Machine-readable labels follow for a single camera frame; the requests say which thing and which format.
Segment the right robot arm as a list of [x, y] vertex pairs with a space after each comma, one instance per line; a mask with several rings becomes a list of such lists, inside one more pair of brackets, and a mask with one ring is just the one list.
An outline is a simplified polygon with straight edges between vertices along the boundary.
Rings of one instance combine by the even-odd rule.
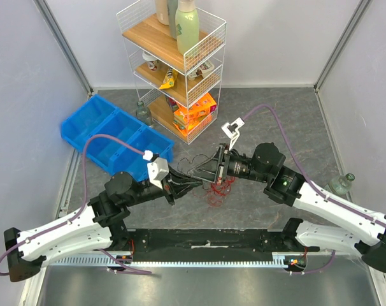
[[331, 226], [318, 226], [290, 219], [280, 239], [285, 249], [295, 251], [305, 246], [349, 252], [386, 273], [386, 214], [360, 207], [308, 182], [304, 175], [286, 167], [284, 161], [285, 156], [273, 143], [259, 144], [252, 157], [240, 155], [222, 143], [211, 158], [188, 174], [212, 183], [220, 183], [226, 177], [264, 183], [264, 194], [274, 202], [331, 222]]

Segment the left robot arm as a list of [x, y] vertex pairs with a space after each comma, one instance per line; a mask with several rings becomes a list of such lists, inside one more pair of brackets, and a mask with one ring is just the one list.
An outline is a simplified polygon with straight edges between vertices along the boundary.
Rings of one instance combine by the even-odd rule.
[[8, 276], [20, 282], [62, 258], [94, 250], [121, 251], [130, 235], [124, 223], [129, 207], [158, 198], [169, 204], [201, 186], [199, 179], [171, 170], [158, 185], [137, 182], [127, 172], [119, 172], [105, 183], [104, 190], [85, 206], [37, 228], [4, 232]]

